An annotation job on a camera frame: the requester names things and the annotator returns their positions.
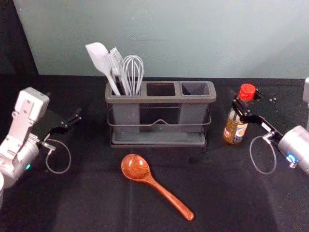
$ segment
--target cable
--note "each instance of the cable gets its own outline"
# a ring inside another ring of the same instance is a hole
[[[55,139],[47,139],[47,141],[48,141],[48,140],[49,140],[49,141],[53,141],[53,142],[62,144],[62,145],[66,148],[66,150],[68,151],[68,153],[69,153],[69,164],[68,164],[68,167],[67,167],[65,170],[61,171],[61,172],[54,171],[54,170],[51,169],[51,167],[48,165],[48,158],[50,157],[50,154],[47,155],[46,160],[45,160],[45,163],[46,163],[46,166],[47,166],[48,170],[50,170],[52,173],[54,173],[54,174],[64,174],[64,173],[70,168],[70,166],[71,166],[71,153],[70,153],[70,150],[69,150],[68,147],[67,147],[63,142],[61,142],[61,141],[58,141],[58,140],[55,140]]]
[[[271,150],[272,150],[272,153],[273,153],[273,156],[274,156],[274,167],[273,167],[272,170],[271,170],[270,172],[268,172],[268,173],[261,171],[261,170],[256,166],[256,164],[255,164],[255,162],[254,162],[254,159],[253,159],[253,156],[252,156],[252,145],[253,145],[254,141],[255,141],[256,139],[258,139],[258,138],[262,138],[262,136],[257,136],[257,137],[255,137],[254,139],[252,139],[252,141],[251,141],[251,143],[250,143],[250,148],[249,148],[250,158],[251,158],[251,160],[252,160],[252,163],[253,163],[255,169],[256,169],[259,173],[264,174],[264,175],[270,175],[270,174],[272,174],[272,173],[275,171],[276,166],[277,166],[277,157],[276,157],[276,153],[275,153],[274,147],[273,147],[272,144],[270,143],[269,146],[270,146],[270,148],[271,148]]]

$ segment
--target wire whisk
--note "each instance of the wire whisk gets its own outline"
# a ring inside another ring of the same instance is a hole
[[[144,76],[144,63],[139,56],[127,56],[120,63],[121,78],[129,95],[138,95]]]

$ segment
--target gray utensil holder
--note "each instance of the gray utensil holder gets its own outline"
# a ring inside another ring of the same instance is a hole
[[[144,81],[138,96],[105,89],[113,147],[205,146],[216,91],[210,81]]]

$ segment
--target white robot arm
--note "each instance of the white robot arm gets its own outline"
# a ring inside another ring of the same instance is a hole
[[[67,129],[69,125],[79,121],[78,113],[69,120],[48,111],[46,120],[39,130],[33,127],[46,112],[49,98],[39,91],[28,87],[19,92],[13,121],[8,135],[0,146],[0,209],[3,200],[3,189],[11,187],[25,171],[26,167],[37,157],[39,146],[56,148],[45,143],[45,137],[54,129]]]
[[[0,173],[4,175],[4,188],[11,187],[38,155],[38,140],[30,132],[45,114],[48,103],[47,96],[31,87],[19,92],[9,133],[0,146]]]

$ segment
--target black tablecloth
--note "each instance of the black tablecloth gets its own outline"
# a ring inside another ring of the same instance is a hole
[[[77,126],[53,136],[69,147],[70,170],[63,175],[50,173],[44,164],[47,151],[42,148],[32,167],[5,190],[0,232],[309,231],[308,177],[298,168],[290,169],[279,152],[278,166],[270,176],[259,174],[251,163],[250,141],[265,132],[250,125],[240,145],[228,146],[222,140],[231,105],[229,92],[238,91],[245,82],[277,98],[264,113],[279,130],[305,127],[304,80],[207,79],[217,92],[207,148],[138,149],[110,148],[103,77],[1,76],[0,80],[2,139],[18,92],[25,87],[51,92],[49,108],[63,116],[83,108]],[[257,141],[254,152],[258,165],[271,169],[270,148]],[[192,222],[156,190],[124,178],[120,163],[128,153],[147,160],[154,178],[195,213]],[[66,159],[55,155],[50,161],[65,168]]]

